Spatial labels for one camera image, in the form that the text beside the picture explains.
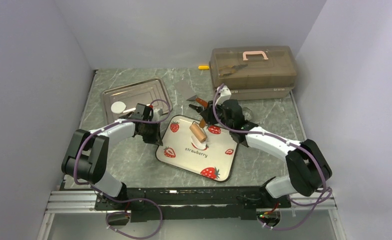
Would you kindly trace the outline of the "spatula with wooden handle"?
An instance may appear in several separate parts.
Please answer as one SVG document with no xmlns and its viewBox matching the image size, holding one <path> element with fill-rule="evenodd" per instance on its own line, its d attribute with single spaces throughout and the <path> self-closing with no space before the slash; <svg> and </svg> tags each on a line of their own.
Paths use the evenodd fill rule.
<svg viewBox="0 0 392 240">
<path fill-rule="evenodd" d="M 200 105 L 202 105 L 203 107 L 207 107 L 208 106 L 208 102 L 206 102 L 205 100 L 202 100 L 201 98 L 199 98 L 197 95 L 193 95 L 193 96 L 186 96 L 185 99 L 187 101 L 195 101 L 197 103 L 199 103 Z"/>
</svg>

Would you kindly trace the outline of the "wooden rolling pin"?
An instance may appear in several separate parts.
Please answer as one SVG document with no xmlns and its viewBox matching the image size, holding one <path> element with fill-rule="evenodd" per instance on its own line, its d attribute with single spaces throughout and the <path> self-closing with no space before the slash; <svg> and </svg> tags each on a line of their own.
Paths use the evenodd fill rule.
<svg viewBox="0 0 392 240">
<path fill-rule="evenodd" d="M 191 131 L 193 137 L 199 141 L 200 143 L 206 143 L 207 141 L 207 134 L 204 132 L 204 130 L 199 126 L 199 123 L 196 121 L 193 121 L 190 126 L 189 130 Z"/>
</svg>

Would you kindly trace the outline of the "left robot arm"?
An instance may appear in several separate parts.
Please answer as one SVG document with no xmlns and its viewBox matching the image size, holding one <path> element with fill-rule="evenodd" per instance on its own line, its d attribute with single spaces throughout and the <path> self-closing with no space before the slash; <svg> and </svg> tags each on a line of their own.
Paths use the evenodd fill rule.
<svg viewBox="0 0 392 240">
<path fill-rule="evenodd" d="M 113 209 L 123 209 L 128 201 L 127 186 L 107 171 L 109 148 L 135 136 L 141 136 L 146 144 L 162 146 L 163 113 L 161 108 L 139 103 L 135 110 L 107 126 L 76 130 L 63 159 L 62 172 L 73 177 L 77 185 L 90 185 L 108 199 Z"/>
</svg>

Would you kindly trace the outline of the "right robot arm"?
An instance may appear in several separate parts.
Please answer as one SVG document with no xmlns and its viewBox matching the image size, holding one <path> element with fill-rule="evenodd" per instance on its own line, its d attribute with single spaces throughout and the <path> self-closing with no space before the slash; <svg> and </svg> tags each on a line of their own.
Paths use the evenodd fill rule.
<svg viewBox="0 0 392 240">
<path fill-rule="evenodd" d="M 326 181 L 332 170 L 315 141 L 293 141 L 268 132 L 246 120 L 242 107 L 234 99 L 217 105 L 213 101 L 196 101 L 201 104 L 198 113 L 207 124 L 221 125 L 238 144 L 266 152 L 286 164 L 287 175 L 273 177 L 260 187 L 259 200 L 264 207 L 270 208 L 280 197 L 290 194 L 309 197 L 317 191 L 331 193 Z"/>
</svg>

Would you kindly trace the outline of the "strawberry pattern white tray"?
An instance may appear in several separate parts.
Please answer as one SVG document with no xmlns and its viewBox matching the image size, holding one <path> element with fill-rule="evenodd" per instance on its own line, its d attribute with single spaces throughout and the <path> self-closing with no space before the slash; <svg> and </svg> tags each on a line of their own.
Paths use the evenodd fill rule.
<svg viewBox="0 0 392 240">
<path fill-rule="evenodd" d="M 172 117 L 162 142 L 156 150 L 156 159 L 164 164 L 198 174 L 217 182 L 225 182 L 231 175 L 238 144 L 231 138 L 229 131 L 216 125 L 206 125 L 207 150 L 192 146 L 190 124 L 198 120 L 184 115 Z"/>
</svg>

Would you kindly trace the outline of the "white dough ball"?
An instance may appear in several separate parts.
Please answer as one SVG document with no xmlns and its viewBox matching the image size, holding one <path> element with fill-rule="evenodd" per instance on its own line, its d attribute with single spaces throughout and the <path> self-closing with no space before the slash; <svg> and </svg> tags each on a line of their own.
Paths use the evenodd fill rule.
<svg viewBox="0 0 392 240">
<path fill-rule="evenodd" d="M 209 148 L 209 146 L 208 146 L 206 141 L 205 142 L 200 142 L 197 139 L 193 139 L 193 140 L 191 140 L 191 143 L 192 143 L 192 146 L 194 148 L 198 149 L 198 150 L 204 151 L 204 150 L 207 150 Z"/>
</svg>

